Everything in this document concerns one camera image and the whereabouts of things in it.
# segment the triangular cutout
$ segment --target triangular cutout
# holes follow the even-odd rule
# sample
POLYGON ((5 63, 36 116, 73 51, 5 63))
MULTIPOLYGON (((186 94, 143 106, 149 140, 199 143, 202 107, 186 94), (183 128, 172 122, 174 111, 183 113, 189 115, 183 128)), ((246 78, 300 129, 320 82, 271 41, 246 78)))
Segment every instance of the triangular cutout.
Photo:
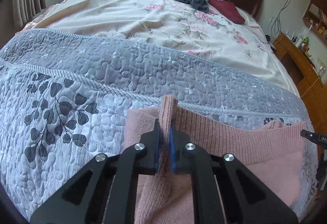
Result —
POLYGON ((81 178, 79 178, 72 186, 70 186, 63 193, 63 199, 78 206, 83 199, 84 193, 86 191, 87 186, 89 185, 89 181, 92 177, 92 174, 93 172, 90 170, 85 172, 81 178))
POLYGON ((250 205, 265 199, 264 192, 241 170, 236 170, 236 175, 240 181, 245 198, 250 205))

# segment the metal screw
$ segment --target metal screw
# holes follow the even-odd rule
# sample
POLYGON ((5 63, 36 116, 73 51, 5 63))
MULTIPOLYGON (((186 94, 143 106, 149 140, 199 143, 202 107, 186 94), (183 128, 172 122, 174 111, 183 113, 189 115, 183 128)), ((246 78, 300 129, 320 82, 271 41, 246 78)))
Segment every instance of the metal screw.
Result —
POLYGON ((106 155, 105 155, 105 154, 97 154, 97 155, 95 156, 95 160, 96 160, 97 162, 104 161, 105 159, 106 159, 106 155))
POLYGON ((135 144, 134 148, 136 150, 143 150, 145 148, 145 145, 142 143, 137 143, 137 144, 135 144))
POLYGON ((194 150, 195 149, 195 145, 192 144, 192 143, 188 143, 188 144, 185 145, 185 148, 187 150, 194 150))
POLYGON ((224 160, 226 160, 226 161, 233 161, 234 160, 234 156, 232 154, 225 154, 224 155, 224 160))

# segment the gray quilted bedspread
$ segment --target gray quilted bedspread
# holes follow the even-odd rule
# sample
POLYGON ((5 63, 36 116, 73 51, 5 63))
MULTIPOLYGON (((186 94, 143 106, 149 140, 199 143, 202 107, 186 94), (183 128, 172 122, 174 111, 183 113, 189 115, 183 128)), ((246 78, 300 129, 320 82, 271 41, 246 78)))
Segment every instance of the gray quilted bedspread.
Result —
MULTIPOLYGON (((302 100, 254 76, 148 43, 48 29, 18 34, 0 50, 0 180, 32 213, 98 153, 122 152, 129 109, 179 105, 240 129, 306 121, 302 100)), ((317 148, 307 142, 300 215, 314 196, 317 148)))

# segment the red pillow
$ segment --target red pillow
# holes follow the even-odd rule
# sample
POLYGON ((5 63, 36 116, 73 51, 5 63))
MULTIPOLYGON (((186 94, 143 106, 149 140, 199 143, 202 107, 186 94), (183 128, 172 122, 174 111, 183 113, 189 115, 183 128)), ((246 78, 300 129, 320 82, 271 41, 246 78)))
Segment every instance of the red pillow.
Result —
POLYGON ((238 13, 235 4, 227 1, 209 0, 209 3, 216 8, 222 15, 235 24, 244 24, 244 18, 238 13))

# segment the pink sweater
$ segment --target pink sweater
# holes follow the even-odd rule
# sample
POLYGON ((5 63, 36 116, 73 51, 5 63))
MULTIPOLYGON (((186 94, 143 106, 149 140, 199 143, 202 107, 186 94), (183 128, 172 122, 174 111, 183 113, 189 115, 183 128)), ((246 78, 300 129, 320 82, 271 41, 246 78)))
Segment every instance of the pink sweater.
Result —
POLYGON ((161 108, 128 112, 125 147, 139 142, 143 133, 152 131, 159 118, 162 129, 159 170, 155 176, 139 176, 135 223, 194 223, 191 177, 173 175, 169 161, 169 129, 189 134, 191 142, 208 153, 234 154, 288 206, 300 196, 300 171, 305 139, 300 131, 306 123, 284 127, 269 122, 258 131, 232 128, 177 106, 172 96, 164 96, 161 108))

